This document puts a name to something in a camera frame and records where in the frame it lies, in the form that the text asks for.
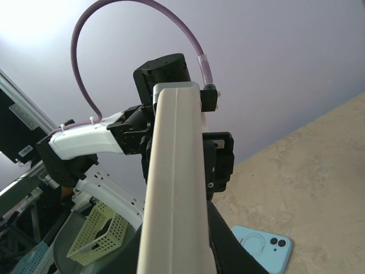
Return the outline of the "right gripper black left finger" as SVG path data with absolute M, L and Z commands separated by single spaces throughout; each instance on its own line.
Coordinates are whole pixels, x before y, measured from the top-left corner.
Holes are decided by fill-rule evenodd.
M 101 268 L 98 273 L 101 274 L 136 274 L 139 257 L 140 238 L 142 225 L 136 230 L 133 236 L 127 241 L 126 245 L 117 251 L 109 263 Z

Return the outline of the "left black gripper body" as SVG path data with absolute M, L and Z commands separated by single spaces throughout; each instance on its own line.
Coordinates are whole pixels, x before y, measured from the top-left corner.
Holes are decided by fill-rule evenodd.
M 202 135 L 206 199 L 224 192 L 234 167 L 234 139 L 229 132 L 206 132 Z

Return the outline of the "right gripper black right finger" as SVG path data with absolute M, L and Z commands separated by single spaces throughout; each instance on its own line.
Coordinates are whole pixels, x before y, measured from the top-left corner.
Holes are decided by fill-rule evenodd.
M 211 202 L 207 202 L 210 247 L 217 273 L 260 274 L 267 270 L 235 238 L 227 223 Z

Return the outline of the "beige phone case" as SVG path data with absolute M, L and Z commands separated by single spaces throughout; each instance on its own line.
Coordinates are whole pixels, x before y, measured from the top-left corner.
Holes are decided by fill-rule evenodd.
M 159 91 L 138 273 L 216 273 L 209 241 L 200 88 Z

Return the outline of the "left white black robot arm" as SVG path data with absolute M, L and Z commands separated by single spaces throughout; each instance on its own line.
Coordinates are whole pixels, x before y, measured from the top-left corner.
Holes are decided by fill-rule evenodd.
M 225 190 L 234 166 L 232 135 L 206 125 L 219 94 L 191 81 L 181 53 L 147 61 L 133 78 L 140 105 L 99 122 L 61 125 L 37 145 L 44 165 L 57 183 L 94 196 L 135 228 L 172 228 L 179 217 L 203 228 L 206 201 Z M 144 202 L 99 167 L 103 152 L 141 155 Z

